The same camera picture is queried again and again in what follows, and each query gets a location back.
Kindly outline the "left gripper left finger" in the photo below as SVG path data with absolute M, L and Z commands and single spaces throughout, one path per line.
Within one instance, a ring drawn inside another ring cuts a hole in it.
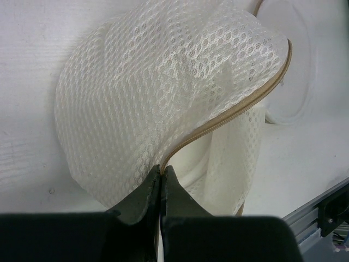
M 1 215 L 1 261 L 156 261 L 160 168 L 104 212 Z

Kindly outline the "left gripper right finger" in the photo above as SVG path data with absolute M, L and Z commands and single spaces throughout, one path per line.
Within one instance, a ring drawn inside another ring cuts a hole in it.
M 302 261 L 289 226 L 266 216 L 214 216 L 200 206 L 168 166 L 161 178 L 165 261 Z

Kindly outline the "white mesh laundry bag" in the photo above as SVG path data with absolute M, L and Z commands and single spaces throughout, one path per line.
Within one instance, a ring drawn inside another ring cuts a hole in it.
M 311 42 L 290 1 L 146 1 L 91 31 L 59 76 L 71 177 L 108 209 L 158 165 L 214 216 L 242 216 L 265 122 L 304 111 Z M 159 189 L 161 223 L 161 182 Z

